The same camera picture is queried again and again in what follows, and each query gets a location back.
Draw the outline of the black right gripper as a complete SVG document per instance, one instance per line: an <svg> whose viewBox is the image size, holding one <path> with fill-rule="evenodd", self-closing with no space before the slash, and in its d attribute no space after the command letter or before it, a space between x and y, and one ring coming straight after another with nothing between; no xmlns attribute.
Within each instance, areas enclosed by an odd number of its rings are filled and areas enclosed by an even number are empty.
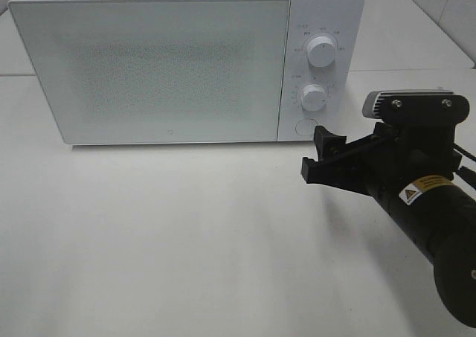
<svg viewBox="0 0 476 337"><path fill-rule="evenodd" d="M462 155L454 149L455 126L377 123L371 134L348 142L316 126L318 161L302 158L307 184L373 197L378 203L462 203L453 183Z"/></svg>

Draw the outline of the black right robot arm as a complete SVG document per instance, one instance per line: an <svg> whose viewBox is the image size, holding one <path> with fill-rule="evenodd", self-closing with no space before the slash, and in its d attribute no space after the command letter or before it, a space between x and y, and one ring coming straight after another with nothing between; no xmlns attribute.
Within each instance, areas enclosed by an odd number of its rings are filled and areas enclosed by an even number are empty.
<svg viewBox="0 0 476 337"><path fill-rule="evenodd" d="M377 123L348 142L317 126L314 143L305 182L372 197L431 262L445 308L474 327L475 200L452 182L461 160L454 128Z"/></svg>

